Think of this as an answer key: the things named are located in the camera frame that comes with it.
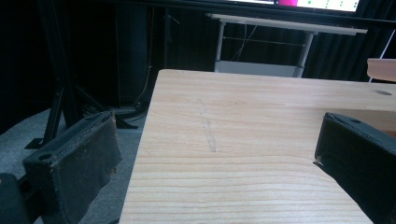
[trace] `floor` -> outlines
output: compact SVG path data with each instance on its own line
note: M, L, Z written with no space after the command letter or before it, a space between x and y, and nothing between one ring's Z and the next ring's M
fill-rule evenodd
M34 138L43 136L49 114L49 110L36 114L0 135L0 173L11 173L17 178L24 175L21 161L34 152L24 148ZM118 223L145 119L144 116L129 122L138 126L137 130L118 129L122 162L79 223ZM61 120L59 132L61 133L64 129L64 120ZM35 222L35 224L40 223L42 223L40 219Z

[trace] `table top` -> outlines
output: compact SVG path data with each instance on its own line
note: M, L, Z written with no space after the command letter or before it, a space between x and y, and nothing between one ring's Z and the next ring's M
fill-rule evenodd
M120 223L372 223L313 164L323 116L396 133L396 85L162 70Z

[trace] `dark background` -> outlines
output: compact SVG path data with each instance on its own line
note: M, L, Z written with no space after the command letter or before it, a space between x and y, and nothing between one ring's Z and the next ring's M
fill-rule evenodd
M219 22L208 11L75 2L69 11L67 48L78 85L104 105L148 103L163 68L213 71ZM395 21L396 1L361 0L354 17ZM55 91L46 38L35 1L0 2L0 133L50 108ZM253 26L247 26L247 34ZM303 77L368 81L367 58L378 58L392 30L367 35L319 34ZM227 24L225 35L244 37L245 26ZM304 32L258 27L253 39L302 44ZM384 58L396 58L395 38ZM231 60L241 41L225 40L222 60ZM249 42L239 61L295 65L296 46Z

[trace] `pencil mark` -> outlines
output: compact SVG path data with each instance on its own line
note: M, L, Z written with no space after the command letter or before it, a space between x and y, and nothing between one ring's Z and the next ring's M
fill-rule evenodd
M207 117L206 108L202 99L198 99L199 113L201 114L202 124L204 126L207 143L209 144L210 151L216 152L216 139L213 136L212 129L210 128L210 120Z

